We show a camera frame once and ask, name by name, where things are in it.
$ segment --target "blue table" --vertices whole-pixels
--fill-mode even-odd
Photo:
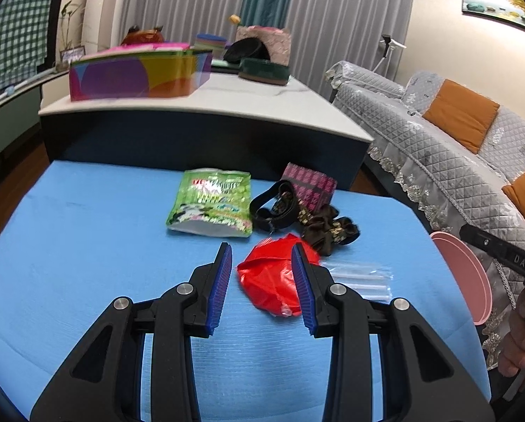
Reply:
[[[187,281],[196,266],[214,260],[221,240],[165,228],[180,177],[56,161],[13,214],[0,236],[0,385],[25,416],[114,298],[156,298]],[[269,185],[254,180],[253,196]],[[333,204],[362,231],[335,257],[390,267],[393,295],[414,304],[489,398],[484,357],[466,303],[411,210],[391,198],[342,191]],[[256,232],[250,239],[231,239],[234,264],[264,237]],[[192,347],[203,421],[321,420],[330,339],[313,339],[300,318],[273,318],[254,308],[235,274],[215,335],[193,339]],[[376,350],[373,360],[378,420]],[[144,420],[149,420],[149,366],[146,357]]]

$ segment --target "green checkered towel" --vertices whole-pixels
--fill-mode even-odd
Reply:
[[[0,4],[0,90],[36,74],[47,56],[52,0]]]

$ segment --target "green snack bag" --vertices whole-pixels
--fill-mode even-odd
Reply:
[[[217,238],[251,235],[251,175],[202,168],[184,172],[167,218],[171,230]]]

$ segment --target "small frame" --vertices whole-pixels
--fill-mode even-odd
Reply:
[[[77,46],[73,49],[62,50],[59,53],[59,57],[62,62],[71,63],[75,60],[79,60],[82,56],[85,55],[85,46]]]

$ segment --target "human hand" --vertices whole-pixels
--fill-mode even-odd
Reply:
[[[503,339],[503,350],[499,356],[499,372],[507,378],[525,369],[525,289],[518,297],[509,323],[511,332]]]

